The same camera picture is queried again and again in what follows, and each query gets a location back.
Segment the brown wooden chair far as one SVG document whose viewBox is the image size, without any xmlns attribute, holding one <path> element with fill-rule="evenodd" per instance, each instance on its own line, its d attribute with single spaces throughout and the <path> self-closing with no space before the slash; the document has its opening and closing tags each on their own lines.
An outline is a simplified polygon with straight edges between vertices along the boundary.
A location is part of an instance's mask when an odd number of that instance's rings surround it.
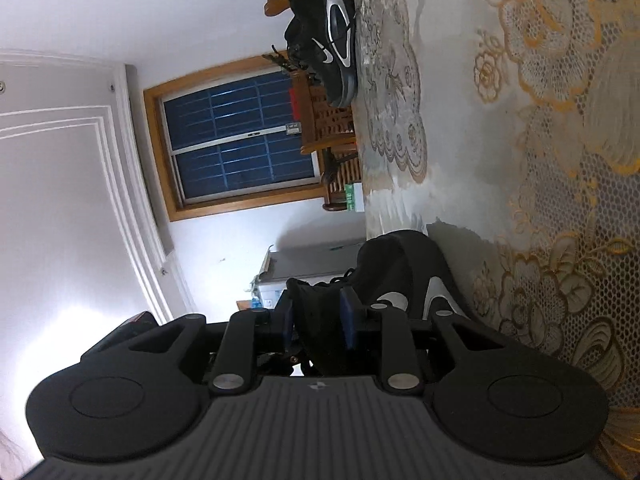
<svg viewBox="0 0 640 480">
<path fill-rule="evenodd" d="M 298 70 L 291 76 L 292 88 L 299 100 L 300 152 L 310 155 L 314 152 L 356 143 L 352 108 L 333 107 L 329 104 L 326 89 L 312 84 L 310 78 Z"/>
</svg>

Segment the red box on windowsill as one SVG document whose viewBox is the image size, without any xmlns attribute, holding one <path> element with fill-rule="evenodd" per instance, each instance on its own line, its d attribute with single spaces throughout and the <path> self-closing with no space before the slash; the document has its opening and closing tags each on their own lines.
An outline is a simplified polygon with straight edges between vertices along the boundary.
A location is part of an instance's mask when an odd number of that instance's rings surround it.
<svg viewBox="0 0 640 480">
<path fill-rule="evenodd" d="M 290 104 L 292 110 L 292 118 L 294 122 L 301 122 L 302 115 L 300 114 L 299 100 L 294 88 L 288 89 L 288 96 L 290 97 Z"/>
</svg>

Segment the floral lace tablecloth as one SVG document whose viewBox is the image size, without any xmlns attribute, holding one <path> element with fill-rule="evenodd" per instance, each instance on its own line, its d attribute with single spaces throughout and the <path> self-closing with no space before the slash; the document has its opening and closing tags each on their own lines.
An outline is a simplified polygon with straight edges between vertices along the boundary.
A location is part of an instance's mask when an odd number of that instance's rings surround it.
<svg viewBox="0 0 640 480">
<path fill-rule="evenodd" d="M 582 368 L 639 474 L 639 0 L 356 0 L 370 236 L 427 234 L 472 315 Z"/>
</svg>

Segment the white green box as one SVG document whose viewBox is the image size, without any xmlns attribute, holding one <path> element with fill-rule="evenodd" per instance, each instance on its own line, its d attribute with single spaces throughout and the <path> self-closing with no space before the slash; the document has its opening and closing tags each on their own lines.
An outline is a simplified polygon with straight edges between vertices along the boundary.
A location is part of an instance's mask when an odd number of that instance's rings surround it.
<svg viewBox="0 0 640 480">
<path fill-rule="evenodd" d="M 363 187 L 361 182 L 354 182 L 345 185 L 345 200 L 349 211 L 363 212 L 364 206 Z"/>
</svg>

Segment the silver refrigerator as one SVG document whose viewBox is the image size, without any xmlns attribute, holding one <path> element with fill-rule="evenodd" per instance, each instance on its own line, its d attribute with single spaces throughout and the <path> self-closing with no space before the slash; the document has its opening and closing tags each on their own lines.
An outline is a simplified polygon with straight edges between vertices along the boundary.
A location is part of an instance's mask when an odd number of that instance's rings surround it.
<svg viewBox="0 0 640 480">
<path fill-rule="evenodd" d="M 339 278 L 356 266 L 364 240 L 344 240 L 320 245 L 268 249 L 252 281 L 253 297 L 263 308 L 273 309 L 289 278 L 311 285 Z"/>
</svg>

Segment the black bicycle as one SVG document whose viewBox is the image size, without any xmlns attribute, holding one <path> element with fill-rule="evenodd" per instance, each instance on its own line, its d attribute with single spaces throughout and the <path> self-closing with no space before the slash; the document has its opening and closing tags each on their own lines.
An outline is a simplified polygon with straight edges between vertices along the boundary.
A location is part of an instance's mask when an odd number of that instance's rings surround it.
<svg viewBox="0 0 640 480">
<path fill-rule="evenodd" d="M 292 79 L 294 120 L 300 125 L 303 155 L 314 155 L 320 167 L 327 210 L 346 208 L 345 188 L 361 180 L 352 108 L 329 104 L 319 79 L 290 61 L 275 46 L 264 58 L 280 67 Z"/>
</svg>

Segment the black sneaker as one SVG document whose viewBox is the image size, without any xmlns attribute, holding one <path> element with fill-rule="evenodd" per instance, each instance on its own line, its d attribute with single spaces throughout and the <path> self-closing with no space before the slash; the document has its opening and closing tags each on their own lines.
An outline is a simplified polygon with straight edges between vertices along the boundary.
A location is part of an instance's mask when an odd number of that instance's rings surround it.
<svg viewBox="0 0 640 480">
<path fill-rule="evenodd" d="M 286 282 L 293 324 L 302 350 L 303 373 L 311 377 L 350 376 L 350 357 L 341 319 L 341 290 L 350 287 L 365 306 L 389 304 L 420 320 L 428 283 L 439 278 L 465 314 L 470 312 L 446 258 L 420 231 L 400 230 L 367 240 L 356 266 L 315 285 Z"/>
<path fill-rule="evenodd" d="M 357 91 L 354 0 L 290 0 L 290 8 L 288 58 L 320 81 L 331 106 L 349 106 Z"/>
</svg>

